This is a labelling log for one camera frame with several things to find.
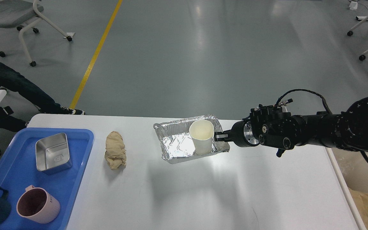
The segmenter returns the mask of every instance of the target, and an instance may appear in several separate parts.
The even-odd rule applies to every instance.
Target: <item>paper cup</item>
[[[198,155],[212,151],[212,137],[214,136],[214,125],[208,120],[198,120],[190,126],[190,136],[193,139],[195,152]]]

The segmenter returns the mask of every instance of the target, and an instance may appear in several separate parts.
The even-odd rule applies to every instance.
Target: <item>sneaker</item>
[[[66,107],[61,107],[61,113],[60,114],[70,114],[70,115],[85,115],[85,111],[80,109],[69,109]]]

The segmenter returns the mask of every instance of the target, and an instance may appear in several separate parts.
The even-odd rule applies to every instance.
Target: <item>stainless steel container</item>
[[[212,156],[217,153],[229,152],[228,143],[213,141],[213,150],[211,153],[203,155],[197,155],[197,153],[195,153],[195,147],[189,129],[194,121],[201,119],[210,121],[214,125],[214,132],[222,132],[221,124],[214,115],[186,118],[153,125],[160,141],[162,158],[165,161],[170,164],[176,164],[201,157]]]
[[[48,175],[72,167],[65,133],[42,138],[36,142],[36,168]]]

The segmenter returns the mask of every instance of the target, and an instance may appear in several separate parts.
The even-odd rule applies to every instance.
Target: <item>foil lining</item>
[[[229,144],[215,142],[213,140],[212,152],[203,155],[195,153],[193,140],[191,139],[190,125],[197,120],[206,119],[214,125],[214,132],[222,132],[221,124],[214,115],[186,118],[172,122],[156,123],[153,128],[156,131],[162,150],[162,158],[170,164],[176,164],[188,160],[194,160],[217,153],[229,152]]]

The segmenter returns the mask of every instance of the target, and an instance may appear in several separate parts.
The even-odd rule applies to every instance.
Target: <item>person's leg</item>
[[[18,92],[46,113],[63,113],[60,104],[20,73],[0,63],[0,86]]]
[[[19,130],[22,130],[26,127],[27,125],[25,121],[20,120],[18,118],[14,118],[12,116],[4,118],[0,121],[0,128],[6,129],[12,132],[18,132]]]

